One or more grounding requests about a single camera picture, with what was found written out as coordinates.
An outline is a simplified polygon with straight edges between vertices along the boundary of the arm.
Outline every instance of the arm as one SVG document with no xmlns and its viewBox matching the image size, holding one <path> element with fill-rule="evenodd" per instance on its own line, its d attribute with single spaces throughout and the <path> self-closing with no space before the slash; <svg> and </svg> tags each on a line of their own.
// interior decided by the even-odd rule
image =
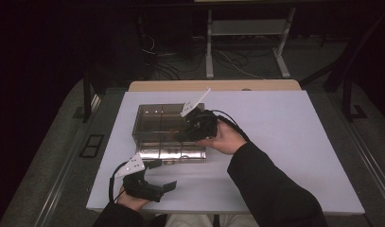
<svg viewBox="0 0 385 227">
<path fill-rule="evenodd" d="M 117 202 L 109 202 L 93 226 L 142 227 L 143 217 L 139 210 L 148 202 L 128 196 L 124 187 L 121 187 Z"/>
<path fill-rule="evenodd" d="M 260 227 L 326 226 L 316 198 L 277 168 L 269 156 L 225 123 L 216 138 L 197 145 L 233 154 L 228 173 Z"/>
</svg>

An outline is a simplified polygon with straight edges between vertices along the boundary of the hand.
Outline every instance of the hand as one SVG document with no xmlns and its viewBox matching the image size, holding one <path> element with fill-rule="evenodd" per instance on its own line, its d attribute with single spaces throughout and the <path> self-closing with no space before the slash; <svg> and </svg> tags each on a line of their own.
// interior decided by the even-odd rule
<svg viewBox="0 0 385 227">
<path fill-rule="evenodd" d="M 124 186 L 121 186 L 121 189 L 119 189 L 120 195 L 117 199 L 117 204 L 126 206 L 134 211 L 139 211 L 142 209 L 144 205 L 146 205 L 149 201 L 144 199 L 135 198 L 132 196 L 127 195 L 125 192 Z"/>
<path fill-rule="evenodd" d="M 218 133 L 215 138 L 196 142 L 197 146 L 214 148 L 224 154 L 234 154 L 246 141 L 233 128 L 218 121 Z"/>
</svg>

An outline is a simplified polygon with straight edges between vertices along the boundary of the floor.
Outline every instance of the floor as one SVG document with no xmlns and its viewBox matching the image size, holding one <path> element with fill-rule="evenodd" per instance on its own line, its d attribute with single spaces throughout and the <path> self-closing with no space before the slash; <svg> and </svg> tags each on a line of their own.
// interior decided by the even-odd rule
<svg viewBox="0 0 385 227">
<path fill-rule="evenodd" d="M 346 45 L 333 42 L 320 46 L 320 43 L 317 37 L 288 40 L 283 57 L 292 79 L 304 79 L 328 65 Z M 165 49 L 157 53 L 159 57 L 151 79 L 205 79 L 204 39 L 196 37 L 194 44 L 191 58 Z M 214 79 L 281 79 L 271 53 L 276 44 L 277 39 L 272 37 L 214 40 Z M 324 75 L 303 89 L 308 92 L 366 212 L 365 216 L 327 215 L 327 222 L 336 227 L 384 227 L 385 196 L 360 151 L 365 146 L 385 176 L 385 119 L 361 89 L 354 86 L 353 104 L 359 105 L 367 118 L 347 122 L 340 110 L 341 89 L 333 94 L 325 93 L 322 86 L 326 78 Z M 88 122 L 82 123 L 81 81 L 73 88 L 62 103 L 1 226 L 91 226 L 94 223 L 98 213 L 87 210 L 85 205 L 126 91 L 126 87 L 108 89 L 96 101 L 98 108 Z M 94 159 L 80 158 L 79 153 L 90 134 L 104 135 L 101 149 Z"/>
</svg>

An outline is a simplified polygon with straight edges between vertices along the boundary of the black sleeve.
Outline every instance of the black sleeve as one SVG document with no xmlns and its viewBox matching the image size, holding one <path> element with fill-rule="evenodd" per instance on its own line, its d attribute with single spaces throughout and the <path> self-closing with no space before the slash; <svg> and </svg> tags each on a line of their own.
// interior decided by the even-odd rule
<svg viewBox="0 0 385 227">
<path fill-rule="evenodd" d="M 253 143 L 239 148 L 228 173 L 260 227 L 327 226 L 316 198 Z"/>
<path fill-rule="evenodd" d="M 128 207 L 109 202 L 93 226 L 142 227 L 143 218 L 138 212 Z"/>
</svg>

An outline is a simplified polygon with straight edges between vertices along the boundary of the dark background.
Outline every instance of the dark background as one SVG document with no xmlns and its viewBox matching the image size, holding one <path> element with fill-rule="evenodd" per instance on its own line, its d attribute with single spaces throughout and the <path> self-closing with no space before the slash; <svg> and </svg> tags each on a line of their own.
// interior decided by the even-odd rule
<svg viewBox="0 0 385 227">
<path fill-rule="evenodd" d="M 350 38 L 383 9 L 383 1 L 301 7 L 290 37 Z M 273 9 L 269 15 L 285 11 Z M 252 9 L 243 15 L 258 14 Z M 238 15 L 234 10 L 217 13 L 219 18 Z M 172 10 L 168 16 L 168 11 L 151 9 L 142 22 L 139 16 L 123 10 L 72 9 L 58 0 L 0 0 L 0 218 L 63 100 L 85 74 L 103 94 L 108 86 L 149 79 L 145 62 L 154 59 L 140 51 L 143 33 L 185 55 L 190 54 L 192 36 L 205 35 L 203 10 Z M 358 83 L 385 114 L 385 21 L 353 68 Z"/>
</svg>

